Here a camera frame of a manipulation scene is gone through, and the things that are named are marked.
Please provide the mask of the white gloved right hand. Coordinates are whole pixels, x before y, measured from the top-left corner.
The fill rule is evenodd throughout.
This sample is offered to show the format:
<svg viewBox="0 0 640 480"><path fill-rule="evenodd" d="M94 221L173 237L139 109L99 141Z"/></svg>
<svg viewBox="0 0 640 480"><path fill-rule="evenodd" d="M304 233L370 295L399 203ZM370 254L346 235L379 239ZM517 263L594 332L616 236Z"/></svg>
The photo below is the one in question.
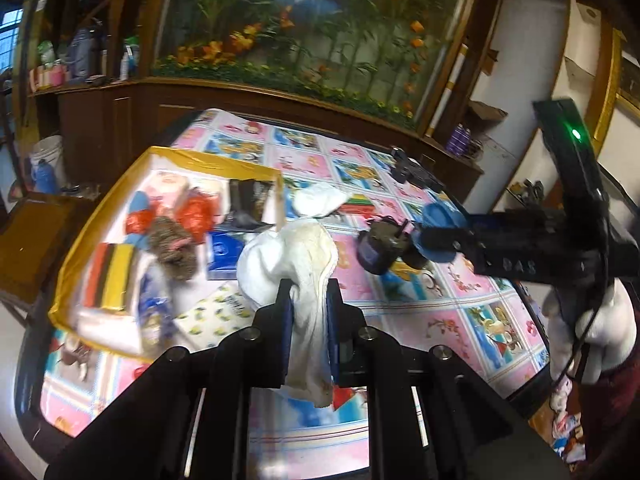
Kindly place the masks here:
<svg viewBox="0 0 640 480"><path fill-rule="evenodd" d="M604 372L623 364L636 344L638 328L634 306L623 282L616 278L608 288L595 318L587 310L570 328L562 319L558 293L549 292L542 304L542 315L547 319L549 338L550 375L559 379L575 373L573 354L575 339L585 335L582 351L589 346L589 356L580 382L594 385Z"/></svg>

